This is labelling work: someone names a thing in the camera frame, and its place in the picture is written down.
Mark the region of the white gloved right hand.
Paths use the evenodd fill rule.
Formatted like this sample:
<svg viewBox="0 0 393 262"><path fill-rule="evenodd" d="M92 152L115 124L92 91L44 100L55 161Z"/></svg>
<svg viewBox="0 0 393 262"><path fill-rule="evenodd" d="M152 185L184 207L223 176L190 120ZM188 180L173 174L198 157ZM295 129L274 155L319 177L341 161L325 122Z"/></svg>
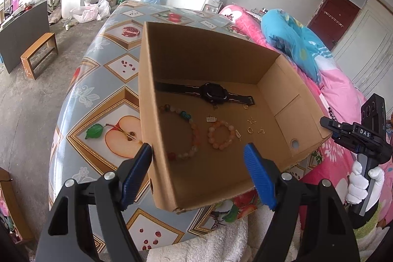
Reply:
<svg viewBox="0 0 393 262"><path fill-rule="evenodd" d="M374 181L374 187L372 188L366 211L378 202L385 179L384 171L379 166L370 169L368 175L371 177L372 181ZM362 175L362 164L358 161L355 161L352 165L349 182L346 201L351 205L360 204L368 195L366 189L369 186L369 181Z"/></svg>

